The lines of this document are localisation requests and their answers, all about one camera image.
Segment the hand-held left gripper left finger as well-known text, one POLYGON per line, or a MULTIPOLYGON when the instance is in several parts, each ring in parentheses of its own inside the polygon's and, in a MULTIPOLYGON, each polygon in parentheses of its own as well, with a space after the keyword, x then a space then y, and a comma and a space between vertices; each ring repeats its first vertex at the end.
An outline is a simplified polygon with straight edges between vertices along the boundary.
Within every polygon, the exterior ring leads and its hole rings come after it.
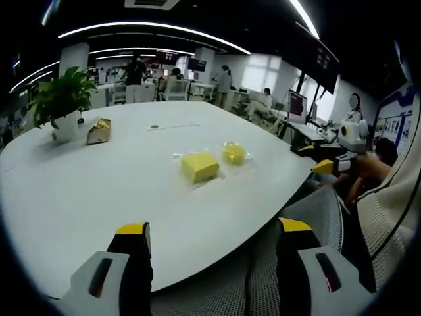
POLYGON ((117 229, 105 251, 94 253, 71 276, 63 300, 149 300, 153 280, 148 222, 117 229))

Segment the person's right hand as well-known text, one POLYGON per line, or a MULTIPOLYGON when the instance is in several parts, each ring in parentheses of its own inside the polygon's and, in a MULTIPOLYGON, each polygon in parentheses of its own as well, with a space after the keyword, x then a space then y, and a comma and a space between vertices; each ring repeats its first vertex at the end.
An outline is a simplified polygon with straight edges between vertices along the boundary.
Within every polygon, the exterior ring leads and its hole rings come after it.
POLYGON ((340 174, 341 181, 350 184, 345 194, 345 203, 353 205, 358 197, 379 186, 391 171, 391 166, 369 154, 357 155, 351 159, 350 168, 340 174))

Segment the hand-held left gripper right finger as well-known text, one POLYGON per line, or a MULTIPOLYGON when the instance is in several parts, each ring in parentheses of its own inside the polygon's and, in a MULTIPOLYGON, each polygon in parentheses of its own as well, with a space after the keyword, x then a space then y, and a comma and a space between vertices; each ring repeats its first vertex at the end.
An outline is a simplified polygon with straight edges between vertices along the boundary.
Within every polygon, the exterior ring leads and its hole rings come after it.
POLYGON ((280 315, 360 315, 374 294, 359 272, 331 246, 321 246, 312 228, 280 217, 276 243, 280 315))

